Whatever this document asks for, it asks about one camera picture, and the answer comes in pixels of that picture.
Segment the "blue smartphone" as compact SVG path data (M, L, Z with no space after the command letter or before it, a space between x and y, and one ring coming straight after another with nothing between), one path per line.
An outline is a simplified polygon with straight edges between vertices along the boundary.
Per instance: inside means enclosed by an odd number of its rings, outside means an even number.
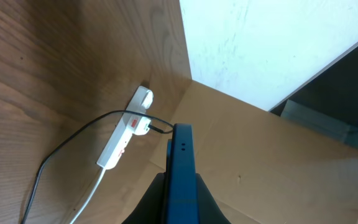
M190 124L175 124L168 143L162 222L199 222L193 132Z

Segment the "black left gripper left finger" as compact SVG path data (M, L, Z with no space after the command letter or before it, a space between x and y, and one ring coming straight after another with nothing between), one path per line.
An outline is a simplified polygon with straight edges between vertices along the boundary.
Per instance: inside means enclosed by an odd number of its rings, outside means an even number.
M162 202L165 173L158 173L145 194L122 224L160 224L162 223Z

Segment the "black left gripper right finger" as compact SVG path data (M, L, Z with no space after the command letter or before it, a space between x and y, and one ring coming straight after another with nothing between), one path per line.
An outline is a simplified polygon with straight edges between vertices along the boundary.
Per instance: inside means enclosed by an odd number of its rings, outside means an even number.
M230 224L208 190L200 174L196 174L199 224Z

